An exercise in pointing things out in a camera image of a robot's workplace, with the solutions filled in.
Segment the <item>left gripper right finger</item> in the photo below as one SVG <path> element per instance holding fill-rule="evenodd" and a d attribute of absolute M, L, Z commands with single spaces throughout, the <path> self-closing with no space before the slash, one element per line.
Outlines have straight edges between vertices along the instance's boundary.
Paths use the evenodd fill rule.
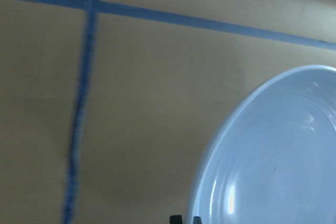
<path fill-rule="evenodd" d="M 193 224 L 202 224 L 202 219 L 199 216 L 193 217 Z"/>

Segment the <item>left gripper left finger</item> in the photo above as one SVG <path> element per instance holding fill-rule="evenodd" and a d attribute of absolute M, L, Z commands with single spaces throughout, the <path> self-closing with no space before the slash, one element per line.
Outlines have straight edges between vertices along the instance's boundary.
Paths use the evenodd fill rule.
<path fill-rule="evenodd" d="M 169 222 L 170 224 L 183 224 L 183 217 L 181 215 L 171 215 Z"/>

